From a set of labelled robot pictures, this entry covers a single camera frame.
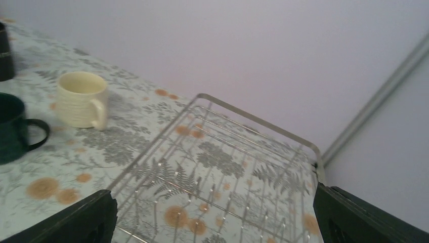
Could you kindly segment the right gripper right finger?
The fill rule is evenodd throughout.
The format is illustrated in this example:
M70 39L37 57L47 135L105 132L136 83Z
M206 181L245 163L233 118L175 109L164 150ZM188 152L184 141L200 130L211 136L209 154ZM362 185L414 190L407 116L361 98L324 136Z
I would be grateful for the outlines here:
M428 233L336 186L318 183L313 208L324 242L428 242Z

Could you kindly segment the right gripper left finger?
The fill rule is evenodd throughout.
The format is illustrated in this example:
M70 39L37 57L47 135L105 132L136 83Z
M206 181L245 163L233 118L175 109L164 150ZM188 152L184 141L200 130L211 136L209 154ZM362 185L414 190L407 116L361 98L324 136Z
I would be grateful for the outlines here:
M117 212L117 200L102 189L2 242L110 243Z

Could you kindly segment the dark green mug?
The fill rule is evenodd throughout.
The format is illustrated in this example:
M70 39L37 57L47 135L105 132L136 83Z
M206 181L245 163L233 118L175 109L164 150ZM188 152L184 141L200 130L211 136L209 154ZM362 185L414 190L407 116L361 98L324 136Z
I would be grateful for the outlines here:
M29 126L42 129L45 137L30 144ZM1 164L11 163L40 148L50 136L50 126L41 119L26 117L24 102L12 94L1 93Z

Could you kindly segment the cream ribbed mug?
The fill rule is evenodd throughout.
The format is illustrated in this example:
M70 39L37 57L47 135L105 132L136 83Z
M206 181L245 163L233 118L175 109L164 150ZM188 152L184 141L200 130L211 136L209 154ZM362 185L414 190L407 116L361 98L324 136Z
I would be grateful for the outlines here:
M100 76L83 71L61 75L57 82L55 112L74 128L107 127L108 85Z

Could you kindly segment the metal wire dish rack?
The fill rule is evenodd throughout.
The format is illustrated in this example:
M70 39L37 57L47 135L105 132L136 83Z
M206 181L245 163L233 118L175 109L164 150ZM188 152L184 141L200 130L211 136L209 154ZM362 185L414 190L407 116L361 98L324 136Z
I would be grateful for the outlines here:
M198 94L109 186L113 242L322 242L310 141Z

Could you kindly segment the black mug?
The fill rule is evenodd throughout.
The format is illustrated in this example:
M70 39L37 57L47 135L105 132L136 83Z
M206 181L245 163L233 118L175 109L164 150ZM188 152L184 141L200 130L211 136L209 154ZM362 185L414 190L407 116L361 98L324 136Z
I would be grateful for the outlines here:
M1 22L1 82L13 79L15 67L6 26Z

